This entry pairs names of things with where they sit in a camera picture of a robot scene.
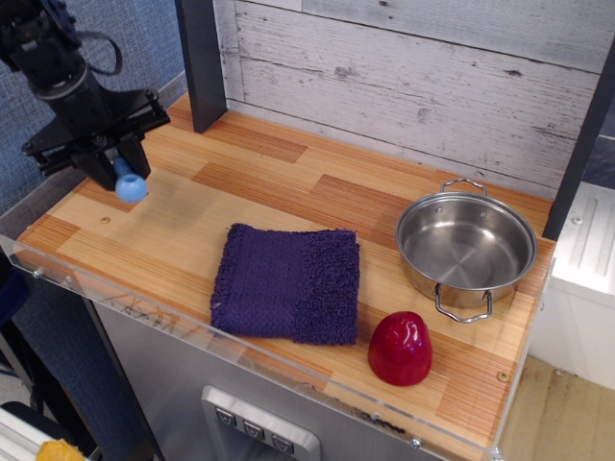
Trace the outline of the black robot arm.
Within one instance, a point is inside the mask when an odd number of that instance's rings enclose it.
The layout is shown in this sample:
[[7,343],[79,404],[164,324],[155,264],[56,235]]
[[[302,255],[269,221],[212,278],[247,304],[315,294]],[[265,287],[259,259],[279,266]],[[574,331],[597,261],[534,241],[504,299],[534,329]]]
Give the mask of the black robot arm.
[[148,192],[151,168],[142,147],[147,132],[169,121],[154,89],[111,91],[99,84],[100,69],[80,53],[85,39],[63,1],[4,1],[1,60],[22,73],[54,119],[23,147],[45,175],[67,167],[82,170],[126,203]]

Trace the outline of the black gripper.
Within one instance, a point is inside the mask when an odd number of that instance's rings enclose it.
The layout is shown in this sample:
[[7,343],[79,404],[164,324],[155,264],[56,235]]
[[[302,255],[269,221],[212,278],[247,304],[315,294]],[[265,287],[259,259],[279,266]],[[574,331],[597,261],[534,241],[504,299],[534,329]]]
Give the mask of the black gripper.
[[22,147],[45,175],[79,168],[104,190],[114,191],[117,176],[107,151],[116,150],[134,173],[148,178],[142,141],[169,122],[154,89],[116,92],[88,78],[50,107],[55,118]]

